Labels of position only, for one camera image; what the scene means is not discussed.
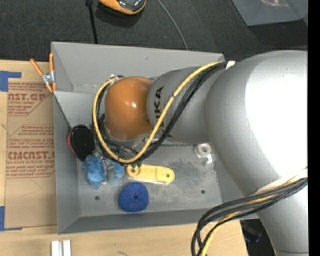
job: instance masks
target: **yellow plastic part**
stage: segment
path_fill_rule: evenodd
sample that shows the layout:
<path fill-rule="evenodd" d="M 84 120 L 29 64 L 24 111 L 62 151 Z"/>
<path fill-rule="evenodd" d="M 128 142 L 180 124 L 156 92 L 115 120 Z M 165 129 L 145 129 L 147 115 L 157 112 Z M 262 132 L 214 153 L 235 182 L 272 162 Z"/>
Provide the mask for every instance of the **yellow plastic part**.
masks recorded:
<path fill-rule="evenodd" d="M 175 172 L 170 168 L 148 164 L 142 164 L 141 167 L 136 166 L 135 168 L 128 165 L 126 174 L 135 180 L 165 184 L 171 183 L 176 177 Z"/>

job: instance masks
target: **yellow cable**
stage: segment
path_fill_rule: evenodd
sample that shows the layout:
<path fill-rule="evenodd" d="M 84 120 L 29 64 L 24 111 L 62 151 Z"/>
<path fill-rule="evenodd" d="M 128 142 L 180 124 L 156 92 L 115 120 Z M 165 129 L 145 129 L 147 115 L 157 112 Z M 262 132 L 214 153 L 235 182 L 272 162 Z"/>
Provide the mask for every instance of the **yellow cable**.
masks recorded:
<path fill-rule="evenodd" d="M 298 180 L 299 180 L 299 178 L 297 177 L 297 175 L 295 175 L 290 180 L 284 180 L 283 184 L 279 185 L 277 188 L 281 188 L 281 187 L 284 187 L 286 185 L 292 184 L 292 183 L 294 183 L 294 182 L 296 182 Z M 251 205 L 251 204 L 254 204 L 254 203 L 264 202 L 264 201 L 269 200 L 270 198 L 272 198 L 274 196 L 275 196 L 275 194 L 274 195 L 265 196 L 265 197 L 262 197 L 262 198 L 259 198 L 259 199 L 254 199 L 254 200 L 251 200 L 251 201 L 249 201 L 247 203 L 244 203 L 243 205 L 245 206 L 245 205 Z M 224 222 L 225 220 L 228 220 L 228 219 L 232 218 L 233 216 L 235 216 L 238 213 L 239 213 L 239 211 L 230 213 L 230 214 L 222 217 L 216 225 L 220 224 L 221 222 Z M 202 250 L 200 256 L 206 256 L 208 248 L 209 248 L 209 245 L 210 245 L 214 235 L 217 233 L 217 231 L 219 230 L 219 228 L 221 226 L 222 225 L 217 226 L 216 229 L 214 231 L 212 231 L 212 233 L 210 234 L 208 240 L 206 241 L 206 243 L 205 243 L 205 245 L 203 247 L 203 250 Z"/>
<path fill-rule="evenodd" d="M 165 118 L 165 115 L 168 112 L 169 107 L 171 106 L 172 102 L 174 101 L 175 97 L 180 93 L 180 91 L 199 73 L 201 73 L 202 71 L 215 66 L 217 64 L 221 63 L 221 61 L 217 61 L 217 62 L 213 62 L 213 63 L 209 63 L 207 65 L 204 65 L 200 68 L 198 68 L 196 71 L 194 71 L 192 74 L 190 74 L 179 86 L 178 88 L 174 91 L 173 95 L 171 96 L 171 98 L 168 100 L 168 102 L 166 103 L 157 123 L 155 124 L 148 140 L 146 141 L 146 143 L 144 144 L 143 148 L 138 152 L 137 155 L 135 155 L 134 157 L 130 158 L 130 159 L 123 159 L 120 158 L 119 156 L 117 156 L 116 154 L 114 154 L 111 149 L 108 148 L 107 144 L 105 143 L 104 139 L 101 136 L 100 130 L 99 130 L 99 126 L 98 126 L 98 122 L 97 122 L 97 117 L 96 117 L 96 109 L 97 109 L 97 101 L 98 101 L 98 96 L 101 93 L 101 91 L 107 87 L 108 85 L 110 85 L 112 82 L 114 82 L 117 78 L 113 78 L 108 80 L 107 82 L 105 82 L 100 89 L 98 90 L 98 92 L 95 95 L 94 98 L 94 102 L 93 102 L 93 108 L 92 108 L 92 118 L 93 118 L 93 125 L 94 125 L 94 129 L 96 132 L 96 135 L 102 145 L 102 147 L 107 151 L 107 153 L 112 156 L 114 159 L 118 160 L 119 162 L 123 163 L 123 164 L 130 164 L 133 163 L 134 161 L 136 161 L 137 159 L 139 159 L 144 152 L 147 150 L 147 148 L 149 147 L 149 145 L 152 142 L 152 139 L 155 137 L 163 119 Z"/>

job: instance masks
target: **wooden table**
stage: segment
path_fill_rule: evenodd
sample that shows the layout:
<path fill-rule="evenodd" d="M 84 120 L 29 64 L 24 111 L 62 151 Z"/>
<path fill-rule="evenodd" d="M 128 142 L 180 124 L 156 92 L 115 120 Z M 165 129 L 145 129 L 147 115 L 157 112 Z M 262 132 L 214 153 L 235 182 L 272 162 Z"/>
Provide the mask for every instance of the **wooden table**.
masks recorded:
<path fill-rule="evenodd" d="M 47 63 L 41 63 L 44 72 Z M 35 72 L 28 61 L 0 60 L 0 70 L 22 72 L 31 78 Z M 6 136 L 7 93 L 0 94 L 0 136 Z M 5 204 L 6 145 L 0 147 L 0 206 Z M 2 256 L 49 256 L 53 240 L 71 240 L 72 256 L 188 256 L 196 224 L 110 230 L 90 233 L 57 235 L 57 226 L 28 227 L 0 232 Z M 217 232 L 209 256 L 248 256 L 239 221 L 224 224 Z"/>

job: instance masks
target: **black carpet floor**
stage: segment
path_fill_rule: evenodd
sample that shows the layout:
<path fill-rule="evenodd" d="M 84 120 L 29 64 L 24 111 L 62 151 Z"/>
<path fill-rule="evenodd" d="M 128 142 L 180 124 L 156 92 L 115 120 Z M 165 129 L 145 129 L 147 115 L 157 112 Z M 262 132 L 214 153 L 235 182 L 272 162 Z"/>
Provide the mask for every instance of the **black carpet floor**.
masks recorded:
<path fill-rule="evenodd" d="M 191 51 L 223 53 L 226 60 L 280 49 L 308 49 L 303 20 L 248 27 L 231 0 L 162 0 Z M 93 1 L 99 44 L 185 49 L 157 0 L 136 16 L 115 15 Z M 84 0 L 0 1 L 0 58 L 47 61 L 52 41 L 93 44 Z"/>

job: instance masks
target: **black cable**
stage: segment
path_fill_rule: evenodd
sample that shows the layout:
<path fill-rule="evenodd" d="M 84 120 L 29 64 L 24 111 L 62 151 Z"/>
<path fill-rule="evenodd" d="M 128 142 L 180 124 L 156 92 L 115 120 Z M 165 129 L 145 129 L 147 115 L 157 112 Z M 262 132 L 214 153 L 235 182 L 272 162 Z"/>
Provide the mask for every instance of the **black cable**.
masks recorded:
<path fill-rule="evenodd" d="M 207 70 L 204 70 L 201 75 L 199 75 L 195 81 L 191 84 L 191 86 L 187 89 L 185 94 L 183 95 L 178 107 L 176 108 L 174 114 L 172 115 L 171 120 L 169 121 L 168 125 L 166 126 L 164 132 L 161 134 L 160 138 L 156 141 L 150 144 L 148 149 L 145 151 L 145 153 L 137 160 L 142 161 L 146 158 L 148 158 L 151 154 L 153 154 L 165 141 L 165 139 L 168 137 L 169 133 L 173 129 L 174 125 L 178 121 L 178 118 L 182 114 L 183 110 L 187 106 L 188 102 L 191 100 L 192 96 L 196 93 L 196 91 L 199 89 L 199 87 L 206 81 L 207 78 L 209 78 L 213 73 L 216 71 L 224 68 L 226 66 L 226 63 L 219 63 L 217 65 L 214 65 Z"/>
<path fill-rule="evenodd" d="M 85 3 L 85 6 L 88 7 L 88 10 L 89 10 L 91 28 L 92 28 L 92 33 L 93 33 L 93 40 L 94 40 L 94 43 L 97 45 L 98 44 L 97 30 L 96 30 L 94 12 L 92 10 L 93 0 L 85 0 L 84 3 Z"/>
<path fill-rule="evenodd" d="M 292 196 L 293 194 L 299 192 L 300 190 L 302 190 L 306 185 L 308 184 L 308 180 L 306 181 L 305 184 L 302 184 L 301 186 L 297 187 L 297 188 L 292 188 L 290 189 L 290 191 L 286 192 L 285 194 L 283 194 L 282 196 L 278 197 L 277 199 L 273 200 L 272 202 L 269 202 L 261 207 L 258 207 L 256 209 L 253 209 L 251 211 L 248 211 L 248 212 L 245 212 L 245 213 L 242 213 L 242 214 L 239 214 L 239 215 L 236 215 L 236 216 L 233 216 L 233 217 L 230 217 L 222 222 L 220 222 L 219 224 L 217 224 L 215 227 L 213 227 L 209 233 L 206 235 L 205 239 L 203 240 L 203 243 L 198 251 L 198 253 L 196 254 L 196 256 L 199 256 L 201 254 L 201 252 L 203 251 L 204 247 L 205 247 L 205 244 L 207 243 L 211 233 L 220 225 L 224 224 L 224 223 L 227 223 L 227 222 L 230 222 L 232 220 L 236 220 L 236 219 L 239 219 L 239 218 L 242 218 L 242 217 L 245 217 L 245 216 L 248 216 L 248 215 L 251 215 L 251 214 L 255 214 L 257 212 L 260 212 L 274 204 L 276 204 L 277 202 L 279 202 L 280 200 L 282 199 L 285 199 L 285 198 L 288 198 L 290 196 Z"/>
<path fill-rule="evenodd" d="M 282 188 L 280 188 L 280 189 L 275 189 L 275 190 L 273 190 L 273 192 L 274 192 L 274 191 L 277 191 L 275 194 L 279 194 L 278 192 L 281 192 L 281 193 L 280 193 L 279 195 L 273 197 L 271 200 L 265 201 L 264 204 L 263 204 L 263 206 L 262 206 L 263 208 L 259 207 L 259 208 L 254 209 L 253 211 L 257 212 L 257 211 L 256 211 L 257 209 L 259 209 L 259 211 L 262 211 L 262 210 L 265 209 L 266 207 L 270 206 L 269 203 L 268 203 L 269 201 L 271 201 L 270 203 L 274 204 L 274 202 L 278 202 L 278 201 L 280 201 L 280 200 L 282 200 L 282 199 L 284 199 L 284 198 L 287 198 L 287 197 L 289 197 L 289 196 L 297 193 L 298 191 L 302 190 L 307 184 L 308 184 L 308 178 L 302 178 L 302 179 L 297 180 L 297 181 L 293 182 L 292 184 L 286 185 L 286 186 L 284 186 L 284 187 L 282 187 Z M 243 214 L 238 214 L 238 215 L 237 215 L 237 218 L 241 218 L 241 217 L 244 217 L 244 216 L 247 216 L 247 215 L 250 215 L 250 214 L 255 213 L 255 212 L 253 212 L 253 211 L 250 211 L 250 212 L 248 211 L 248 212 L 243 213 Z M 240 212 L 240 211 L 237 210 L 237 209 L 235 209 L 235 210 L 232 211 L 232 212 L 228 212 L 228 214 L 234 213 L 234 212 Z M 207 222 L 205 225 L 207 225 L 207 224 L 210 223 L 210 222 L 213 222 L 213 221 L 217 220 L 217 219 L 220 218 L 220 217 L 224 217 L 224 216 L 226 216 L 226 215 L 223 215 L 223 216 L 214 215 L 214 216 L 212 216 L 212 217 L 210 217 L 210 218 L 207 219 L 208 222 Z"/>
<path fill-rule="evenodd" d="M 188 47 L 187 47 L 187 43 L 186 43 L 186 40 L 184 38 L 184 36 L 182 35 L 177 23 L 175 22 L 174 18 L 170 15 L 170 13 L 168 12 L 168 10 L 166 9 L 166 7 L 164 6 L 164 4 L 160 1 L 160 0 L 157 0 L 158 3 L 161 5 L 162 9 L 165 11 L 165 13 L 168 15 L 168 17 L 170 18 L 170 20 L 172 21 L 173 25 L 175 26 L 176 30 L 178 31 L 179 35 L 180 35 L 180 38 L 183 42 L 183 45 L 184 45 L 184 48 L 188 51 Z"/>
<path fill-rule="evenodd" d="M 98 120 L 98 127 L 100 127 L 101 123 L 103 122 L 104 118 L 105 118 L 105 113 L 102 114 L 101 117 L 99 117 L 99 112 L 100 112 L 100 105 L 101 105 L 101 101 L 102 98 L 105 94 L 107 88 L 103 89 L 100 94 L 98 95 L 97 98 L 97 103 L 96 103 L 96 119 Z M 104 138 L 105 142 L 113 149 L 113 151 L 116 151 L 116 154 L 118 155 L 120 152 L 124 153 L 125 155 L 129 156 L 130 158 L 132 157 L 129 152 L 132 152 L 134 155 L 136 155 L 138 152 L 135 151 L 133 148 L 126 146 L 124 144 L 121 143 L 115 143 L 111 140 L 111 138 L 108 136 L 108 133 L 105 132 L 105 138 Z M 106 150 L 104 150 L 103 146 L 101 145 L 100 141 L 98 140 L 98 143 L 100 145 L 100 148 L 102 149 L 103 154 L 110 160 L 112 160 L 113 162 L 119 163 L 119 164 L 123 164 L 121 162 L 119 162 L 117 159 L 115 159 L 114 157 L 112 157 L 110 154 L 108 154 L 108 152 Z"/>
<path fill-rule="evenodd" d="M 149 147 L 147 148 L 147 150 L 144 152 L 144 154 L 141 157 L 139 157 L 139 159 L 137 159 L 135 162 L 133 162 L 133 164 L 141 162 L 144 159 L 148 158 L 151 154 L 153 154 L 161 146 L 161 144 L 165 141 L 165 139 L 167 138 L 167 136 L 169 135 L 169 133 L 173 129 L 174 125 L 178 121 L 178 118 L 182 114 L 182 112 L 185 109 L 185 107 L 187 106 L 188 102 L 191 100 L 191 98 L 196 93 L 196 91 L 200 88 L 200 86 L 213 73 L 215 73 L 216 71 L 218 71 L 218 70 L 220 70 L 222 68 L 225 68 L 225 67 L 226 67 L 226 63 L 225 62 L 218 63 L 218 64 L 216 64 L 214 66 L 211 66 L 208 69 L 202 71 L 200 73 L 200 75 L 196 76 L 196 79 L 191 83 L 189 88 L 186 90 L 185 94 L 182 96 L 182 99 L 181 99 L 179 105 L 177 106 L 174 114 L 172 115 L 171 120 L 169 121 L 168 125 L 166 126 L 166 129 L 164 130 L 164 132 L 161 134 L 160 138 L 156 142 L 151 143 L 149 145 Z M 100 103 L 101 103 L 102 96 L 103 96 L 105 90 L 106 89 L 102 90 L 100 92 L 100 94 L 98 95 L 98 98 L 97 98 L 97 103 L 96 103 L 97 104 L 97 108 L 96 108 L 96 119 L 97 120 L 99 120 L 99 118 L 100 118 L 99 117 Z M 109 159 L 111 159 L 111 160 L 123 165 L 123 163 L 119 162 L 117 159 L 115 159 L 112 156 L 110 156 L 105 150 L 103 150 L 103 152 L 105 153 L 106 157 L 108 157 Z"/>
<path fill-rule="evenodd" d="M 248 202 L 253 201 L 253 200 L 260 199 L 260 198 L 265 198 L 265 197 L 269 197 L 269 196 L 272 196 L 272 195 L 285 193 L 289 189 L 292 189 L 292 188 L 295 188 L 296 186 L 299 186 L 300 183 L 302 183 L 302 182 L 303 181 L 293 182 L 293 183 L 288 184 L 288 185 L 286 185 L 284 187 L 276 188 L 276 189 L 274 189 L 272 191 L 267 191 L 267 192 L 264 192 L 264 193 L 251 195 L 251 196 L 244 197 L 244 198 L 241 198 L 241 199 L 237 199 L 237 200 L 234 200 L 234 201 L 226 202 L 226 203 L 223 203 L 221 205 L 218 205 L 218 206 L 210 209 L 198 221 L 196 230 L 195 230 L 195 232 L 194 232 L 194 234 L 192 236 L 192 240 L 191 240 L 191 251 L 192 251 L 192 253 L 195 253 L 195 242 L 196 242 L 196 239 L 197 239 L 198 245 L 199 246 L 201 245 L 202 241 L 201 241 L 200 231 L 207 224 L 209 224 L 209 223 L 211 223 L 211 222 L 213 222 L 213 221 L 215 221 L 215 220 L 217 220 L 219 218 L 222 218 L 222 217 L 224 217 L 224 216 L 226 216 L 228 214 L 231 214 L 231 213 L 234 213 L 234 212 L 245 211 L 247 209 L 251 209 L 253 206 L 258 205 L 259 203 L 246 204 L 246 205 L 243 205 L 243 204 L 248 203 Z M 229 208 L 229 207 L 236 206 L 236 205 L 239 205 L 239 204 L 242 204 L 242 205 L 240 205 L 238 207 L 234 207 L 234 208 Z"/>
<path fill-rule="evenodd" d="M 203 242 L 201 242 L 199 244 L 199 251 L 198 253 L 196 254 L 195 252 L 195 242 L 196 242 L 196 235 L 194 234 L 193 237 L 192 237 L 192 242 L 191 242 L 191 252 L 192 252 L 192 255 L 193 256 L 198 256 L 201 254 L 201 252 L 203 251 L 203 248 L 205 246 L 205 244 L 207 243 L 211 233 L 220 225 L 226 223 L 226 222 L 229 222 L 229 221 L 232 221 L 232 220 L 236 220 L 236 219 L 239 219 L 239 218 L 242 218 L 242 217 L 245 217 L 245 216 L 248 216 L 248 215 L 251 215 L 251 214 L 254 214 L 254 213 L 257 213 L 259 211 L 262 211 L 272 205 L 274 205 L 275 203 L 279 202 L 280 200 L 282 199 L 285 199 L 285 198 L 288 198 L 290 196 L 292 196 L 293 194 L 299 192 L 300 190 L 302 190 L 305 186 L 307 186 L 308 184 L 308 178 L 302 178 L 292 184 L 289 184 L 289 185 L 286 185 L 285 187 L 282 187 L 281 189 L 285 189 L 285 192 L 281 193 L 280 195 L 276 196 L 276 197 L 273 197 L 272 200 L 268 200 L 267 202 L 264 202 L 262 204 L 262 206 L 259 206 L 259 207 L 256 207 L 255 209 L 251 210 L 251 211 L 247 211 L 245 213 L 241 213 L 241 214 L 237 214 L 231 218 L 228 218 L 220 223 L 218 223 L 215 227 L 213 227 L 209 233 L 206 235 L 205 239 L 203 240 Z M 209 222 L 212 222 L 214 220 L 216 220 L 217 216 L 212 216 L 211 218 L 208 219 Z"/>

